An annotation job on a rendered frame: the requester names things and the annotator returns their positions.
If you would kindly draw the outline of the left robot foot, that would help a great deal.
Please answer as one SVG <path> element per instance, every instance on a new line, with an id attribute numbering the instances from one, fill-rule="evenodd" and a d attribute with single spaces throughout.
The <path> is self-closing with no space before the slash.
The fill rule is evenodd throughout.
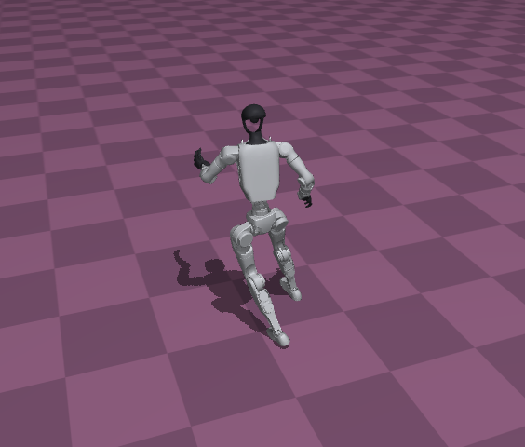
<path id="1" fill-rule="evenodd" d="M 267 332 L 268 336 L 269 336 L 272 340 L 278 342 L 281 346 L 288 345 L 289 342 L 290 342 L 289 337 L 288 337 L 284 332 L 281 333 L 279 330 L 277 330 L 277 332 L 278 332 L 279 335 L 278 335 L 278 336 L 275 336 L 275 334 L 274 334 L 274 332 L 273 332 L 273 330 L 272 330 L 271 327 L 269 327 L 269 328 L 266 330 L 266 332 Z"/>

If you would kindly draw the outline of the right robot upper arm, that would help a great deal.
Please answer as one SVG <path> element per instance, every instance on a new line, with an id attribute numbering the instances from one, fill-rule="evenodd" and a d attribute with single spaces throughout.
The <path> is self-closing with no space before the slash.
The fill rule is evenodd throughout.
<path id="1" fill-rule="evenodd" d="M 291 144 L 288 142 L 277 142 L 276 144 L 279 149 L 279 157 L 286 158 L 289 166 L 299 175 L 297 180 L 300 186 L 307 187 L 311 184 L 315 179 L 296 154 Z"/>

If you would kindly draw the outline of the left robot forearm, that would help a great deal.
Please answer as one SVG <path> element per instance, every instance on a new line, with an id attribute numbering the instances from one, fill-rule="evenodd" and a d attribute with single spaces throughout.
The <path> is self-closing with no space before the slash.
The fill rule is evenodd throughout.
<path id="1" fill-rule="evenodd" d="M 200 174 L 199 174 L 199 177 L 202 177 L 205 172 L 208 170 L 209 166 L 205 166 L 204 164 L 202 164 L 202 169 L 200 171 Z"/>

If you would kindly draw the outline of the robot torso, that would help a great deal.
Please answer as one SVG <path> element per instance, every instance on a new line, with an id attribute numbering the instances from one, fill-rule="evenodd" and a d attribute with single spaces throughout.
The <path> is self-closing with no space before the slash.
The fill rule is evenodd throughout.
<path id="1" fill-rule="evenodd" d="M 276 227 L 276 215 L 267 200 L 275 199 L 279 187 L 279 149 L 271 137 L 266 144 L 250 145 L 246 142 L 241 140 L 237 145 L 236 165 L 240 188 L 252 204 L 246 219 L 252 224 L 255 237 Z"/>

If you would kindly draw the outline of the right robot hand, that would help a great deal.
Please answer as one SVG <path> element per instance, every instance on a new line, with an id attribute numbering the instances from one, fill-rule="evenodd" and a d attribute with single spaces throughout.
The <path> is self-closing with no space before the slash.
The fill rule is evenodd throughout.
<path id="1" fill-rule="evenodd" d="M 309 203 L 309 205 L 308 205 L 308 206 L 306 206 L 306 208 L 308 208 L 308 207 L 312 206 L 312 199 L 311 199 L 311 195 L 310 195 L 309 197 L 304 197 L 304 198 L 302 198 L 302 200 L 303 200 L 303 201 L 307 201 L 307 202 L 305 202 L 305 203 L 304 203 L 304 205 L 305 205 L 305 204 L 308 204 L 308 203 Z"/>

